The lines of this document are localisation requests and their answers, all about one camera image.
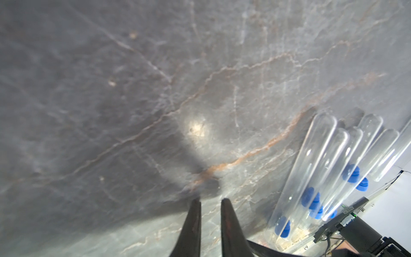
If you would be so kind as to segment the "test tube blue stopper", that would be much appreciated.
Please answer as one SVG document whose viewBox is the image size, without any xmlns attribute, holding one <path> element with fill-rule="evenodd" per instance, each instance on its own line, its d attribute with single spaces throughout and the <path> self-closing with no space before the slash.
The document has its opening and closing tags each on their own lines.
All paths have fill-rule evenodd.
<svg viewBox="0 0 411 257">
<path fill-rule="evenodd" d="M 376 141 L 369 147 L 361 161 L 354 166 L 354 171 L 348 179 L 347 184 L 336 198 L 331 213 L 339 208 L 343 201 L 356 189 L 364 178 L 372 171 L 379 161 L 385 156 L 389 148 L 399 137 L 399 132 L 395 129 L 386 129 Z"/>
<path fill-rule="evenodd" d="M 319 192 L 321 185 L 327 179 L 349 139 L 350 135 L 344 128 L 335 130 L 306 188 L 313 187 L 315 193 Z M 291 236 L 297 234 L 299 229 L 305 230 L 310 226 L 311 223 L 308 222 L 307 218 L 309 211 L 310 209 L 303 207 L 300 202 L 290 221 Z"/>
<path fill-rule="evenodd" d="M 350 127 L 348 129 L 348 133 L 350 135 L 350 139 L 347 145 L 338 157 L 335 165 L 332 167 L 327 179 L 319 189 L 319 193 L 321 195 L 320 205 L 315 211 L 318 211 L 319 208 L 323 206 L 323 215 L 324 212 L 327 212 L 330 209 L 332 202 L 339 194 L 339 186 L 342 186 L 344 184 L 344 180 L 341 174 L 352 158 L 352 155 L 355 153 L 363 137 L 363 131 L 356 126 Z M 311 210 L 309 211 L 307 218 L 308 222 L 312 223 L 315 222 L 316 219 L 309 216 L 310 212 Z"/>
<path fill-rule="evenodd" d="M 336 127 L 337 119 L 332 115 L 319 113 L 313 118 L 264 233 L 269 245 L 275 245 L 280 238 L 275 234 L 279 219 L 285 216 L 291 221 Z"/>
</svg>

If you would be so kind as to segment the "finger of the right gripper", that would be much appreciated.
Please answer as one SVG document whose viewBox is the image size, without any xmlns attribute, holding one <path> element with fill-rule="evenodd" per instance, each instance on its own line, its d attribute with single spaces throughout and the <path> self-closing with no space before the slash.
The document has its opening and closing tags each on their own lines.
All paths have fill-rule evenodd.
<svg viewBox="0 0 411 257">
<path fill-rule="evenodd" d="M 252 253 L 258 257 L 301 257 L 293 254 L 278 252 L 263 245 L 247 240 Z"/>
</svg>

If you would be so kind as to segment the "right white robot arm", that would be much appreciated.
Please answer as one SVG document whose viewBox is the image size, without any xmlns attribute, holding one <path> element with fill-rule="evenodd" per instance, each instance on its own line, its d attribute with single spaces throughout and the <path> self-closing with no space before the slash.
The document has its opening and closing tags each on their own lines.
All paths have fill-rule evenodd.
<svg viewBox="0 0 411 257">
<path fill-rule="evenodd" d="M 356 251 L 334 249 L 325 257 L 409 257 L 411 253 L 391 237 L 382 237 L 358 216 L 346 226 L 339 227 L 342 238 Z"/>
</svg>

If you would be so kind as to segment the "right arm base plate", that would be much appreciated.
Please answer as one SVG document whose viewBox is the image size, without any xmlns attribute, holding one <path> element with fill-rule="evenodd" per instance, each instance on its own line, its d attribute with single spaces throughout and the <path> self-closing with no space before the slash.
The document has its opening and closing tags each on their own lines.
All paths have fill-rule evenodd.
<svg viewBox="0 0 411 257">
<path fill-rule="evenodd" d="M 352 219 L 357 217 L 357 214 L 368 202 L 369 199 L 363 197 L 354 204 L 348 207 L 345 206 L 341 211 L 338 211 L 337 216 L 332 218 L 316 231 L 314 234 L 314 243 L 331 238 L 334 233 L 347 225 Z"/>
</svg>

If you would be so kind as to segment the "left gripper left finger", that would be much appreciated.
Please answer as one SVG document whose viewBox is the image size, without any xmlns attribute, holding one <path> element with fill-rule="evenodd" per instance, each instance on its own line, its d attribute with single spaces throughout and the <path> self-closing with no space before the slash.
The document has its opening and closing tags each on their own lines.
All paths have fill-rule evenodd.
<svg viewBox="0 0 411 257">
<path fill-rule="evenodd" d="M 201 252 L 201 201 L 191 202 L 184 225 L 169 257 L 199 257 Z"/>
</svg>

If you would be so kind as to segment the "clear test tube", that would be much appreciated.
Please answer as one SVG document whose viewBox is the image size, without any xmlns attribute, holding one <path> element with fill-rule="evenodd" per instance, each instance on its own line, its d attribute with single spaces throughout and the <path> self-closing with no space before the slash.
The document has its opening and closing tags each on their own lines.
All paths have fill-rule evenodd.
<svg viewBox="0 0 411 257">
<path fill-rule="evenodd" d="M 362 118 L 362 120 L 356 127 L 360 128 L 363 131 L 363 137 L 348 164 L 356 165 L 361 161 L 361 159 L 367 152 L 368 148 L 370 147 L 371 143 L 373 142 L 374 138 L 377 136 L 377 133 L 382 127 L 382 124 L 383 118 L 379 115 L 369 114 Z M 346 184 L 347 181 L 344 181 L 344 184 L 342 186 L 339 186 L 339 194 L 341 193 Z M 330 211 L 334 205 L 334 202 L 336 201 L 336 198 L 332 202 L 330 209 L 327 212 L 324 212 L 324 215 L 322 217 L 323 221 L 328 220 L 329 216 L 332 214 Z"/>
<path fill-rule="evenodd" d="M 399 157 L 411 144 L 411 120 L 402 129 L 398 139 L 388 149 L 387 153 L 378 163 L 378 165 L 370 172 L 368 177 L 374 181 L 379 182 L 396 163 Z"/>
</svg>

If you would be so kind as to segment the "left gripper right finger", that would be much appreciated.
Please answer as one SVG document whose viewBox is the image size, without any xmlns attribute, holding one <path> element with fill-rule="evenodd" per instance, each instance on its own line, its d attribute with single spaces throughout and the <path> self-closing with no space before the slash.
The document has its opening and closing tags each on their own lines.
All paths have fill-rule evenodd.
<svg viewBox="0 0 411 257">
<path fill-rule="evenodd" d="M 224 198 L 221 202 L 220 215 L 222 256 L 253 257 L 233 205 L 228 198 Z"/>
</svg>

